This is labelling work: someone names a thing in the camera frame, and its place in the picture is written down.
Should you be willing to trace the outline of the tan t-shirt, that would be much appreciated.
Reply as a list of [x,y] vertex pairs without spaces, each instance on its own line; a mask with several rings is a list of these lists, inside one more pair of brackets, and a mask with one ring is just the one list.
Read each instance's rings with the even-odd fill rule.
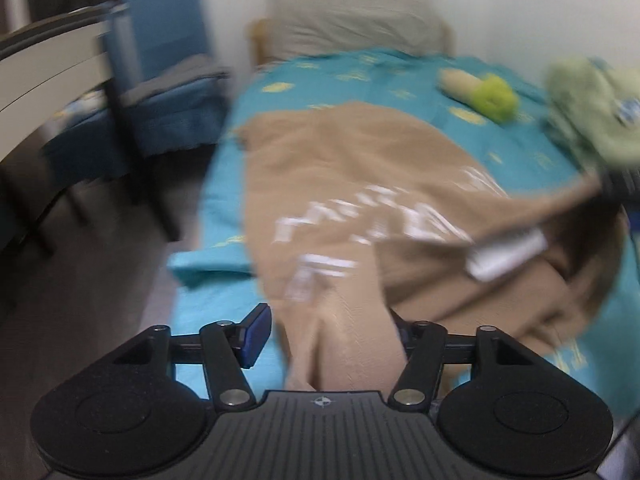
[[290,389],[390,392],[398,318],[493,325],[548,353],[615,282],[627,221],[593,174],[511,195],[432,125],[363,102],[258,114],[236,134],[245,243]]

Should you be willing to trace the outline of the green fleece blanket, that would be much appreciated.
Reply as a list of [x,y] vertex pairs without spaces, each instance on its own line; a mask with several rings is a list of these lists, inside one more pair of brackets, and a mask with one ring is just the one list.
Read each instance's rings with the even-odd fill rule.
[[639,165],[639,70],[561,58],[544,77],[548,135],[584,169]]

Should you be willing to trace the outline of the teal bed sheet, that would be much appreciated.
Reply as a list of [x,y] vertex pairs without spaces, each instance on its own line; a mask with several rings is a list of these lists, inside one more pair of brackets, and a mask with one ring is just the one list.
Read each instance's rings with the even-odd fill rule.
[[390,390],[393,323],[493,325],[597,393],[639,405],[639,270],[627,221],[541,130],[544,97],[488,122],[437,87],[474,58],[299,58],[236,103],[209,168],[201,246],[170,258],[189,333],[259,301],[276,327],[256,393]]

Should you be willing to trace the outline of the green beige plush toy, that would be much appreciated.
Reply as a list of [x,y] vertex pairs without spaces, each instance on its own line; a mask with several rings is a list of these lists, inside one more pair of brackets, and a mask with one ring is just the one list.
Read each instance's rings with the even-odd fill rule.
[[520,100],[504,79],[496,74],[480,78],[464,70],[443,68],[438,72],[440,91],[496,124],[510,122],[516,116]]

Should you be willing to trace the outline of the far blue covered chair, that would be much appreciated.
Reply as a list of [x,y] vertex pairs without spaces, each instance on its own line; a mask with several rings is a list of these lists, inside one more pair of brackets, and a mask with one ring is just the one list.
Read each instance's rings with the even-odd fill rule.
[[46,121],[43,130],[46,143],[40,152],[54,182],[63,188],[126,174],[102,90],[91,90],[67,104]]

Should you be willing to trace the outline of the blue covered chair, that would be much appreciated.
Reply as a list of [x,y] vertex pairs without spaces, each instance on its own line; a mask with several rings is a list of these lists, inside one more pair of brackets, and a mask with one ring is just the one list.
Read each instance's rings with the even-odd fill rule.
[[105,21],[115,88],[142,153],[217,143],[231,73],[216,60],[201,0],[119,0]]
[[54,182],[63,188],[126,174],[102,90],[91,90],[67,104],[46,121],[43,130],[46,143],[40,152]]

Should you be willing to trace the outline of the grey seat cushion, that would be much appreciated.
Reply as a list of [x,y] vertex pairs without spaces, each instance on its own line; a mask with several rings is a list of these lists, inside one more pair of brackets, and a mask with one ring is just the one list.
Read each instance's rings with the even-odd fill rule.
[[151,96],[182,87],[203,78],[227,79],[231,75],[227,67],[219,65],[206,54],[196,54],[185,58],[164,70],[160,76],[143,81],[122,95],[126,106],[137,105]]

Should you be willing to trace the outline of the near blue covered chair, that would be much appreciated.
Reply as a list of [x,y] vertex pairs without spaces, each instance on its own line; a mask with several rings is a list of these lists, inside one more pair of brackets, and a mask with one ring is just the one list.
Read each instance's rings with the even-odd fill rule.
[[119,0],[105,21],[115,88],[142,153],[217,143],[231,73],[216,60],[201,0]]

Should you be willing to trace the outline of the white dining table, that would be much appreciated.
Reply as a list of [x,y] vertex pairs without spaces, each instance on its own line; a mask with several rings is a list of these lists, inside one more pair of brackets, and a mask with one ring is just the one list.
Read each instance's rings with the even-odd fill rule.
[[[110,81],[100,45],[106,6],[89,6],[29,24],[1,38],[1,158],[6,159],[56,112]],[[33,244],[49,259],[54,246],[43,221],[61,198],[85,226],[85,211],[61,188],[35,214],[25,193],[1,165],[1,258]]]

